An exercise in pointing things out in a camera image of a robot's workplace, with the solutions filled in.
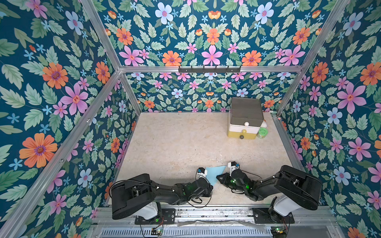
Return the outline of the light blue square paper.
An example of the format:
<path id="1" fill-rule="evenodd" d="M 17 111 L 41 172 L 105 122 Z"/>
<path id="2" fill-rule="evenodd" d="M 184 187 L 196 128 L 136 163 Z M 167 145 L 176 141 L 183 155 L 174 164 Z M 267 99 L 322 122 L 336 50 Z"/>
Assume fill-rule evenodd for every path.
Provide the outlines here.
<path id="1" fill-rule="evenodd" d="M 206 170 L 206 178 L 211 185 L 216 185 L 218 183 L 218 179 L 216 178 L 219 175 L 222 175 L 226 169 L 226 166 L 218 166 L 218 167 L 207 167 Z"/>

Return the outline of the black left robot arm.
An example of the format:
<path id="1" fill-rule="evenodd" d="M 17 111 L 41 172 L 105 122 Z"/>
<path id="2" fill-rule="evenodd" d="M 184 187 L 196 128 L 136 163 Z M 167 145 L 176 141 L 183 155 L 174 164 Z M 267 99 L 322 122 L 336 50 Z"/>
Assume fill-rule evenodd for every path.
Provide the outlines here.
<path id="1" fill-rule="evenodd" d="M 133 215 L 150 203 L 184 205 L 201 197 L 212 197 L 213 186 L 201 176 L 192 183 L 163 185 L 141 174 L 118 181 L 110 187 L 112 219 L 120 220 Z"/>

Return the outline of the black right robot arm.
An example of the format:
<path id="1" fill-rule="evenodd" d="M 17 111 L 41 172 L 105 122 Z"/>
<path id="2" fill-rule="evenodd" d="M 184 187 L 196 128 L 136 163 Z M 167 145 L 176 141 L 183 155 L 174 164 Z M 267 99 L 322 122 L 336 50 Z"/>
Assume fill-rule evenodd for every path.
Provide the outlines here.
<path id="1" fill-rule="evenodd" d="M 216 179 L 232 191 L 238 191 L 252 201 L 281 193 L 271 202 L 268 215 L 285 217 L 299 208 L 315 211 L 318 208 L 322 182 L 315 176 L 288 165 L 266 179 L 252 180 L 236 162 L 228 164 L 230 172 L 218 175 Z"/>

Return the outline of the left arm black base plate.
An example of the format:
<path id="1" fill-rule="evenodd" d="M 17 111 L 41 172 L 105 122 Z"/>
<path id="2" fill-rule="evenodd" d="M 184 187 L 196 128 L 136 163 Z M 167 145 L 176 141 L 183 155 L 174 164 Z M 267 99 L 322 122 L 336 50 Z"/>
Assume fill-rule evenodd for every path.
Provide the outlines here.
<path id="1" fill-rule="evenodd" d="M 176 209 L 143 208 L 134 216 L 135 225 L 168 225 L 175 223 Z"/>

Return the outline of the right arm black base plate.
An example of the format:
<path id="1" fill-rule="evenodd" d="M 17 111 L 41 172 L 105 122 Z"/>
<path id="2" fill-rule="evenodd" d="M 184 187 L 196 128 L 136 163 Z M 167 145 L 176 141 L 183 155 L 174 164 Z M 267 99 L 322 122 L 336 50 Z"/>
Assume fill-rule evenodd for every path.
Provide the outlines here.
<path id="1" fill-rule="evenodd" d="M 294 224 L 293 214 L 282 216 L 272 208 L 253 208 L 253 216 L 256 224 Z"/>

